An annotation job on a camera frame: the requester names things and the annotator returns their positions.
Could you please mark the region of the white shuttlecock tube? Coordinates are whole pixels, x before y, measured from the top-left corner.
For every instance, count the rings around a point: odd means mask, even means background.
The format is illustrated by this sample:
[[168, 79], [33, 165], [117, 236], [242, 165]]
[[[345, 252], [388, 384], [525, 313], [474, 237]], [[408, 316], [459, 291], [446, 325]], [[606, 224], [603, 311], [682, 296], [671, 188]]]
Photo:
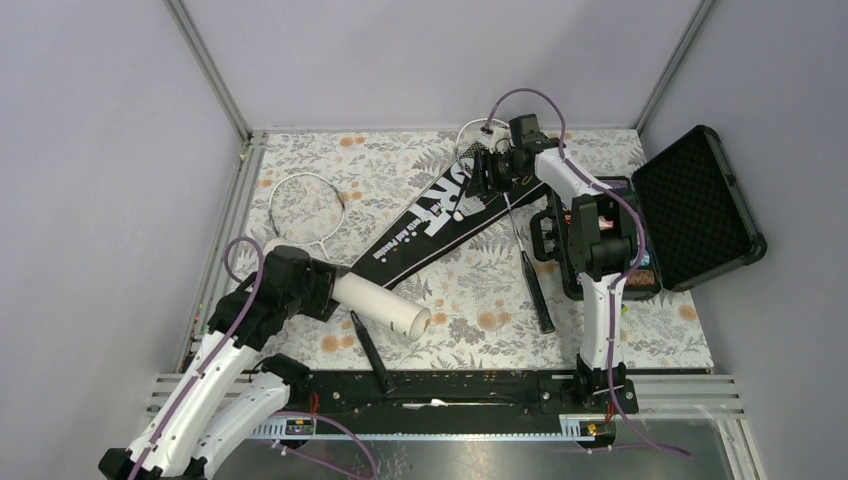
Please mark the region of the white shuttlecock tube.
[[[270, 241], [263, 249], [265, 255], [272, 247], [290, 246], [280, 240]], [[378, 325], [404, 335], [415, 342], [423, 335], [431, 312], [348, 269], [336, 283], [332, 297], [351, 311], [373, 320]]]

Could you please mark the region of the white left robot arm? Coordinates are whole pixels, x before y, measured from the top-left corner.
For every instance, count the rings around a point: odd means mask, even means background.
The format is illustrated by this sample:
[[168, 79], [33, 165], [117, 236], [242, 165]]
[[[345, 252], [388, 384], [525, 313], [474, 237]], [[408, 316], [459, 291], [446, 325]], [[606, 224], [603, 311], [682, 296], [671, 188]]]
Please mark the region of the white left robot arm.
[[211, 457], [196, 449], [223, 444], [223, 435], [204, 429], [230, 386], [287, 320], [327, 319], [336, 281], [347, 272], [296, 247], [261, 254], [256, 271], [216, 304], [198, 351], [162, 411], [130, 446], [108, 449], [100, 473], [108, 479], [209, 478]]

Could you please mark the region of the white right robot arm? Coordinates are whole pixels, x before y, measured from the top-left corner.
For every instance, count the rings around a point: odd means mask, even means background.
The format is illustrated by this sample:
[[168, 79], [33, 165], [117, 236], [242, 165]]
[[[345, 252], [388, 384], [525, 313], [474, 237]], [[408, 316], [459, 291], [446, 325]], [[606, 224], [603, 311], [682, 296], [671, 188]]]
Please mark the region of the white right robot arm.
[[629, 383], [618, 347], [627, 276], [640, 266], [646, 249], [637, 211], [610, 186], [570, 160], [561, 140], [542, 132], [535, 115], [508, 126], [483, 121], [483, 138], [473, 152], [470, 191], [475, 196], [505, 194], [533, 176], [570, 203], [567, 257], [583, 289], [584, 333], [571, 387], [583, 410], [620, 416]]

